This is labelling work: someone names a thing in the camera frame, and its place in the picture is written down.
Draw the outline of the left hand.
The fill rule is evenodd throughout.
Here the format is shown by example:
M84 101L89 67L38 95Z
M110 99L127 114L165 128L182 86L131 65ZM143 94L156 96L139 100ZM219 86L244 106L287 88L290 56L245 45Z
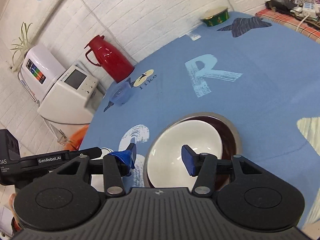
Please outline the left hand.
M10 197L9 197L9 207L10 207L10 210L11 210L12 215L13 215L13 218L11 220L11 227L12 227L13 234L15 234L17 232L20 232L22 230L22 227L20 225L19 219L18 219L17 214L16 214L16 212L14 210L15 197L16 197L15 193L11 194Z

